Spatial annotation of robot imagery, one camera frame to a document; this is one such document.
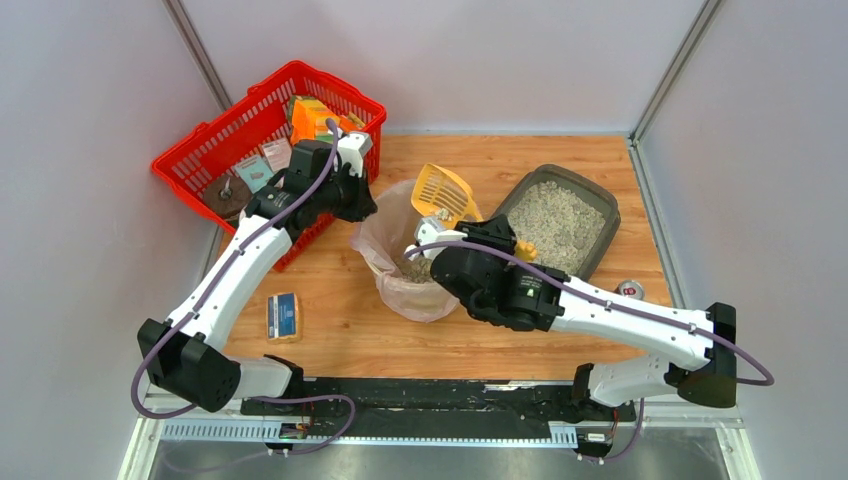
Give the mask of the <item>yellow litter scoop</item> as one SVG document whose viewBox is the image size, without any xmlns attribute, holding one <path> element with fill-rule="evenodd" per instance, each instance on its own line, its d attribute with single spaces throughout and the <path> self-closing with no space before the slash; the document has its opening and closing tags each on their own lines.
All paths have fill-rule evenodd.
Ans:
<svg viewBox="0 0 848 480">
<path fill-rule="evenodd" d="M 442 221 L 448 229 L 456 230 L 455 227 L 459 221 L 483 221 L 480 210 L 473 200 L 472 188 L 468 183 L 456 173 L 432 163 L 426 164 L 420 171 L 410 201 L 421 218 L 435 216 L 441 208 L 449 210 L 453 218 L 449 221 Z M 423 255 L 433 260 L 441 253 L 445 243 L 466 243 L 464 239 L 422 245 L 411 250 L 408 254 L 404 251 L 404 256 L 413 260 Z M 534 261 L 538 255 L 536 247 L 530 242 L 517 238 L 516 240 L 514 257 L 525 262 Z"/>
</svg>

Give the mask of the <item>white bin with bag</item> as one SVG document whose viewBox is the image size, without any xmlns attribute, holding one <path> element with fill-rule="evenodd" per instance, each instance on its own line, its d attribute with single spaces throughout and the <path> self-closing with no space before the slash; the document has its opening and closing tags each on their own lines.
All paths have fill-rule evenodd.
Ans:
<svg viewBox="0 0 848 480">
<path fill-rule="evenodd" d="M 421 220 L 410 201 L 414 185 L 414 180 L 404 180 L 379 194 L 377 212 L 356 225 L 350 246 L 371 270 L 380 300 L 390 310 L 430 323 L 452 313 L 459 301 L 427 277 L 425 258 L 411 262 L 403 257 Z"/>
</svg>

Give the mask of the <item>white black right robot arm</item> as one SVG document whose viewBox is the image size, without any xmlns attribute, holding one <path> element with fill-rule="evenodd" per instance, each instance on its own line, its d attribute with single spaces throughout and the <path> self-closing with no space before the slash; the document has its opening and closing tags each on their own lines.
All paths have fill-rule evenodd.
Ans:
<svg viewBox="0 0 848 480">
<path fill-rule="evenodd" d="M 645 351 L 619 363 L 579 366 L 572 390 L 578 406 L 612 408 L 671 393 L 704 407 L 735 406 L 733 306 L 664 307 L 519 260 L 517 239 L 503 215 L 460 222 L 453 230 L 426 218 L 415 238 L 432 262 L 432 278 L 478 321 L 519 332 L 589 334 Z"/>
</svg>

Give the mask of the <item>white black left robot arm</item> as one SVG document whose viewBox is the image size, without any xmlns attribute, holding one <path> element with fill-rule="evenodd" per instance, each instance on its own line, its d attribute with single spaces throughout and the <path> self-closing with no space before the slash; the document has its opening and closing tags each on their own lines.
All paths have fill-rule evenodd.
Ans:
<svg viewBox="0 0 848 480">
<path fill-rule="evenodd" d="M 153 386 L 186 401 L 184 412 L 282 397 L 296 365 L 222 350 L 262 279 L 321 216 L 355 223 L 376 212 L 364 161 L 372 146 L 364 132 L 294 145 L 288 166 L 252 195 L 225 252 L 195 290 L 165 321 L 148 319 L 140 327 L 143 361 L 132 383 L 146 374 Z"/>
</svg>

